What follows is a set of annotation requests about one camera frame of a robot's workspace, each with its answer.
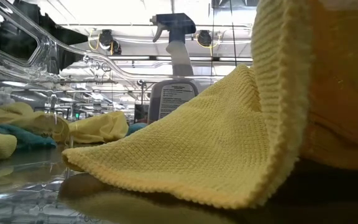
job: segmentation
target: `spray bottle trigger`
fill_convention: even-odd
[[[155,43],[160,38],[163,30],[165,30],[165,26],[162,25],[162,24],[158,24],[157,25],[157,31],[156,31],[155,36],[153,38],[153,43]]]

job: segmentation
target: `ceiling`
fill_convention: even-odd
[[[114,60],[125,72],[145,75],[172,74],[170,55],[165,50],[168,45],[168,32],[164,31],[161,38],[153,43],[152,39],[157,27],[152,25],[150,18],[156,14],[173,12],[186,13],[196,24],[196,33],[186,36],[186,49],[191,59],[202,57],[202,60],[192,61],[195,75],[225,76],[234,69],[236,63],[252,63],[252,59],[250,59],[250,37],[256,15],[256,0],[231,0],[231,2],[227,0],[25,1],[38,4],[41,13],[47,13],[56,24],[87,35],[89,37],[88,42],[73,45],[73,47],[81,50],[110,55],[110,52],[100,47],[93,50],[90,46],[93,46],[93,48],[97,46],[97,38],[102,29],[111,29],[114,40],[119,42],[122,49],[122,55],[113,55],[112,59],[128,57]],[[213,36],[212,48],[202,47],[197,42],[196,36],[200,30],[209,30]],[[137,57],[139,56],[151,57],[148,60],[138,60]],[[227,60],[212,60],[216,57],[223,57]],[[242,58],[243,60],[236,62],[233,60],[234,58]],[[54,88],[96,92],[80,93],[82,103],[92,103],[96,98],[100,98],[103,103],[126,105],[126,109],[132,108],[134,103],[140,103],[142,95],[139,92],[140,85],[137,81],[129,82],[114,71],[104,72],[91,67],[92,65],[89,62],[75,62],[60,72],[60,77],[64,80],[85,80],[85,82],[69,83],[63,87],[55,85]],[[117,83],[106,83],[107,80],[114,80]],[[148,81],[143,77],[139,77],[139,80]],[[216,80],[216,78],[196,79],[201,91]],[[150,93],[153,82],[155,80],[148,82],[145,86],[147,91],[143,95],[144,103],[148,103],[147,93]],[[45,97],[39,95],[28,94],[28,96],[33,96],[31,99],[34,101],[45,100]],[[74,102],[65,101],[67,98],[78,100],[73,94],[58,97],[61,99],[61,103]]]

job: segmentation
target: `transparent plastic container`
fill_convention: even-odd
[[[263,207],[217,209],[123,190],[62,161],[67,148],[117,141],[128,125],[147,123],[151,89],[172,81],[168,32],[153,44],[151,16],[184,12],[195,21],[185,45],[202,92],[237,65],[252,66],[258,3],[298,1],[310,13],[308,123],[294,170]],[[0,223],[358,223],[358,0],[28,2],[0,0],[1,35],[12,34],[11,45],[0,43],[0,125],[55,145],[22,138],[19,150],[20,136],[0,127]],[[101,45],[103,30],[112,30],[111,48]],[[80,36],[64,38],[70,32]],[[21,38],[28,47],[17,47]],[[89,137],[114,119],[120,134]]]

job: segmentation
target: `wire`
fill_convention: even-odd
[[[231,0],[230,0],[230,12],[231,12],[231,27],[233,30],[234,61],[236,62],[236,66],[237,66],[236,36],[234,35],[233,6],[231,4]]]
[[[91,30],[91,32],[89,32],[89,37],[92,36],[92,32],[93,32],[93,30]],[[98,49],[98,47],[99,47],[99,37],[100,37],[100,34],[98,35],[98,43],[96,44],[96,48],[92,47],[91,42],[90,42],[90,40],[88,38],[88,45],[92,50],[97,50]]]
[[[214,42],[214,33],[215,33],[215,1],[212,1],[212,9],[213,9],[213,18],[212,18],[212,42],[211,44],[213,44]],[[209,49],[209,52],[211,53],[211,76],[212,76],[212,68],[214,68],[214,60],[212,60],[212,57],[213,57],[213,53],[214,53],[214,50],[213,48],[211,47]]]

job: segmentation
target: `ceiling light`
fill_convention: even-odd
[[[131,96],[121,96],[120,98],[120,102],[135,102],[135,99],[133,99],[133,97]]]
[[[171,57],[157,57],[157,60],[171,60]]]
[[[236,40],[236,44],[249,44],[250,40]],[[234,41],[225,40],[224,42],[220,42],[219,44],[234,44]]]
[[[219,60],[222,62],[253,62],[252,58],[221,57]]]
[[[39,93],[39,92],[35,92],[35,94],[39,95],[39,96],[42,96],[42,97],[48,97],[47,95],[43,94],[43,93]]]
[[[150,59],[149,56],[109,56],[109,58],[111,60],[148,60],[148,59]]]
[[[35,99],[27,98],[27,97],[24,97],[24,96],[17,96],[17,95],[11,95],[11,96],[14,96],[14,97],[16,97],[16,98],[19,98],[19,99],[21,99],[21,100],[35,101]]]
[[[18,82],[3,81],[2,83],[7,84],[7,85],[12,85],[12,86],[18,86],[18,87],[26,86],[26,84],[18,83]]]
[[[67,98],[67,97],[62,97],[62,98],[59,98],[60,100],[62,101],[67,101],[67,102],[74,102],[75,100],[71,99],[71,98]]]
[[[103,100],[104,97],[100,93],[92,93],[92,98],[95,100]]]
[[[211,61],[211,57],[190,57],[190,60]]]

